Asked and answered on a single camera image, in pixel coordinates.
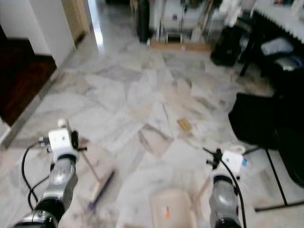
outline black chair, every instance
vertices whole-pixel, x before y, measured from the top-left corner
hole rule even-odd
[[[288,203],[268,149],[278,149],[286,169],[298,185],[304,187],[304,161],[302,139],[304,138],[303,114],[294,112],[293,102],[273,97],[237,94],[237,100],[229,120],[236,137],[246,143],[257,145],[244,155],[264,148],[279,186],[284,204],[255,208],[256,212],[304,205],[304,200]]]

